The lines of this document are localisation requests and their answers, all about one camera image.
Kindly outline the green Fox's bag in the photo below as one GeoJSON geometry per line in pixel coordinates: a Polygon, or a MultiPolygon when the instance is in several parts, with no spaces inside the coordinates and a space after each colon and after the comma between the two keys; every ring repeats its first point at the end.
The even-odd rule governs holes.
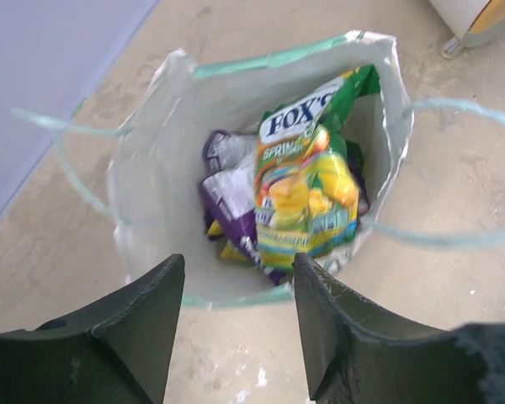
{"type": "Polygon", "coordinates": [[[288,269],[297,253],[318,258],[354,239],[360,187],[342,131],[355,101],[379,90],[375,68],[357,67],[263,117],[254,175],[263,265],[288,269]]]}
{"type": "Polygon", "coordinates": [[[226,236],[221,224],[214,220],[211,222],[206,236],[211,241],[222,240],[222,249],[219,253],[219,258],[225,261],[239,262],[239,263],[251,263],[251,261],[241,253],[238,248],[232,243],[232,241],[226,236]]]}

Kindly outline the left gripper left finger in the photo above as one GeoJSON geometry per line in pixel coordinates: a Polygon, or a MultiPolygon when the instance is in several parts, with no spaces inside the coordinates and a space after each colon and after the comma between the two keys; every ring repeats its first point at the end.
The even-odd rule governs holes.
{"type": "Polygon", "coordinates": [[[0,333],[0,403],[161,403],[184,285],[173,254],[36,329],[0,333]]]}

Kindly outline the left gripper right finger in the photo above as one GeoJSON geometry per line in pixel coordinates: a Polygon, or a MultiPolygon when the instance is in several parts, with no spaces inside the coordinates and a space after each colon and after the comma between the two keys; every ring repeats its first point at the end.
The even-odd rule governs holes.
{"type": "Polygon", "coordinates": [[[298,253],[295,304],[315,403],[505,403],[505,323],[451,330],[377,305],[298,253]]]}

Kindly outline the purple snack bag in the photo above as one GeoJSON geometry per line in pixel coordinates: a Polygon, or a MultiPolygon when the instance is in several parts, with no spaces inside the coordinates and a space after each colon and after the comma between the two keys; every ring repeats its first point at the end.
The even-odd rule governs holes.
{"type": "Polygon", "coordinates": [[[240,135],[225,130],[214,130],[202,149],[202,160],[208,176],[236,167],[256,149],[256,135],[240,135]]]}
{"type": "Polygon", "coordinates": [[[243,163],[204,179],[199,191],[233,247],[273,284],[280,285],[284,283],[287,272],[264,266],[258,250],[253,175],[254,165],[243,163]]]}

